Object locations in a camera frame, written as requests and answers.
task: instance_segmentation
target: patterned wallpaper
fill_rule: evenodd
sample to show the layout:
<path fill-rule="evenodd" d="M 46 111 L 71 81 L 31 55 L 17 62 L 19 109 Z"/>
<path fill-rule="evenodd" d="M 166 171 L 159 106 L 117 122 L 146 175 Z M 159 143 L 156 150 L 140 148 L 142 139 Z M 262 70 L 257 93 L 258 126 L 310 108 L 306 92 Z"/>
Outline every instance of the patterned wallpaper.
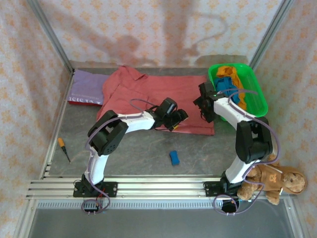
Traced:
<path fill-rule="evenodd" d="M 282 143 L 281 163 L 308 178 L 299 199 L 311 237 L 317 237 L 316 26 L 316 0 L 296 0 L 256 70 Z"/>
<path fill-rule="evenodd" d="M 249 63 L 282 0 L 40 0 L 73 67 Z"/>
<path fill-rule="evenodd" d="M 13 236 L 69 74 L 25 0 L 0 1 L 0 237 Z"/>

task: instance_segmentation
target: brown teddy bear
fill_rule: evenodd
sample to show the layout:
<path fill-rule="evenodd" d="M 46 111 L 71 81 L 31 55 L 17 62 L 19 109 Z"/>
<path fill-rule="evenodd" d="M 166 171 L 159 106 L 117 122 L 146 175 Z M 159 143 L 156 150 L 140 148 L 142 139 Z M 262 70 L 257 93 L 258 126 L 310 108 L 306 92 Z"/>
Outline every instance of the brown teddy bear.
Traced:
<path fill-rule="evenodd" d="M 269 161 L 276 158 L 271 154 Z M 279 204 L 279 196 L 284 192 L 299 194 L 307 186 L 306 177 L 294 167 L 280 166 L 279 162 L 269 165 L 256 165 L 250 170 L 246 179 L 252 182 L 264 183 L 268 201 L 274 205 Z M 243 182 L 237 195 L 242 200 L 250 200 L 254 191 L 260 190 L 261 185 Z"/>

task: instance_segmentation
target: orange cloth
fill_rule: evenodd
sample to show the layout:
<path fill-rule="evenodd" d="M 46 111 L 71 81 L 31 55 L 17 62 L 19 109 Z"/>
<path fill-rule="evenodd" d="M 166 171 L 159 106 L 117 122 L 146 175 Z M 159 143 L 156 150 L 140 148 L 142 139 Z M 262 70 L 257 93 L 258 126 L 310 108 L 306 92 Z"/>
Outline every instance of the orange cloth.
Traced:
<path fill-rule="evenodd" d="M 237 69 L 235 67 L 232 67 L 232 66 L 221 66 L 221 67 L 218 68 L 218 72 L 217 72 L 216 76 L 218 78 L 231 77 L 232 84 L 234 86 L 236 86 L 237 88 L 242 88 L 243 89 L 243 85 L 242 85 L 242 83 L 241 83 L 241 81 L 240 81 L 240 79 L 238 77 Z M 238 106 L 246 111 L 247 104 L 244 101 L 245 97 L 246 97 L 245 93 L 239 93 L 240 102 L 238 103 Z"/>

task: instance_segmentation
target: blue cloth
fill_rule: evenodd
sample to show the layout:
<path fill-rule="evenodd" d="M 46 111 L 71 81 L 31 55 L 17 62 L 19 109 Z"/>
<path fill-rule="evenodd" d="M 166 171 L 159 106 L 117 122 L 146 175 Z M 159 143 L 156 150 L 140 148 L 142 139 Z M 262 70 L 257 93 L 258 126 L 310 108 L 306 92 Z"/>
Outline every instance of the blue cloth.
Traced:
<path fill-rule="evenodd" d="M 236 86 L 232 84 L 231 77 L 216 78 L 213 82 L 218 92 L 226 90 L 226 89 L 237 88 Z M 223 93 L 229 97 L 231 94 L 235 92 L 238 92 L 238 90 L 230 90 L 230 91 L 225 91 Z M 231 99 L 235 104 L 238 104 L 240 102 L 239 94 L 234 95 Z"/>

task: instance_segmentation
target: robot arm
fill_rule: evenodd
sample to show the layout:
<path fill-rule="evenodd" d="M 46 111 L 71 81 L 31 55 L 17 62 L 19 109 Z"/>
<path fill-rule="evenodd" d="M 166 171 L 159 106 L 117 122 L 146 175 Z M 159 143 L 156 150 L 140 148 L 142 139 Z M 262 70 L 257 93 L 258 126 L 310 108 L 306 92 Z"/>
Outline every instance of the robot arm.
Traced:
<path fill-rule="evenodd" d="M 262 124 L 249 119 L 247 116 L 253 115 L 245 112 L 244 115 L 234 110 L 228 103 L 228 98 L 224 94 L 214 91 L 211 83 L 199 85 L 201 96 L 194 101 L 201 110 L 201 115 L 207 122 L 214 120 L 216 115 L 224 117 L 236 129 L 236 158 L 232 165 L 222 174 L 220 184 L 216 186 L 220 189 L 217 193 L 234 194 L 240 187 L 245 171 L 256 162 L 259 162 L 266 155 L 272 153 L 272 141 L 270 131 Z M 103 117 L 91 128 L 90 136 L 97 128 L 106 121 L 120 117 L 100 130 L 91 140 L 90 146 L 95 152 L 92 160 L 91 170 L 88 169 L 82 176 L 81 182 L 76 183 L 77 190 L 86 191 L 88 195 L 95 196 L 93 188 L 89 183 L 89 172 L 94 185 L 102 183 L 104 170 L 109 154 L 112 153 L 126 133 L 136 130 L 149 130 L 164 125 L 173 131 L 177 125 L 188 116 L 184 110 L 177 109 L 177 104 L 167 98 L 163 103 L 152 110 L 147 110 L 142 114 L 117 115 L 114 111 L 106 112 Z M 266 118 L 257 118 L 268 124 Z"/>
<path fill-rule="evenodd" d="M 90 171 L 84 172 L 80 182 L 75 184 L 79 194 L 84 197 L 94 197 L 92 184 L 102 187 L 104 170 L 110 153 L 112 153 L 126 133 L 137 130 L 150 130 L 164 125 L 168 130 L 173 131 L 178 124 L 188 115 L 182 109 L 177 109 L 177 104 L 170 98 L 166 98 L 160 106 L 153 107 L 139 114 L 122 115 L 114 111 L 107 111 L 96 124 L 89 130 L 88 136 L 98 129 L 102 124 L 113 118 L 119 118 L 102 128 L 90 141 L 90 148 L 94 152 L 91 161 Z"/>
<path fill-rule="evenodd" d="M 237 112 L 228 103 L 223 93 L 214 91 L 210 82 L 199 85 L 201 96 L 194 101 L 201 110 L 201 115 L 207 122 L 214 120 L 215 115 L 225 118 L 236 129 L 236 158 L 232 165 L 222 174 L 220 180 L 222 193 L 234 194 L 241 182 L 245 171 L 256 162 L 273 151 L 270 131 L 262 124 L 250 118 L 255 116 L 242 110 Z M 257 118 L 268 124 L 266 118 Z"/>

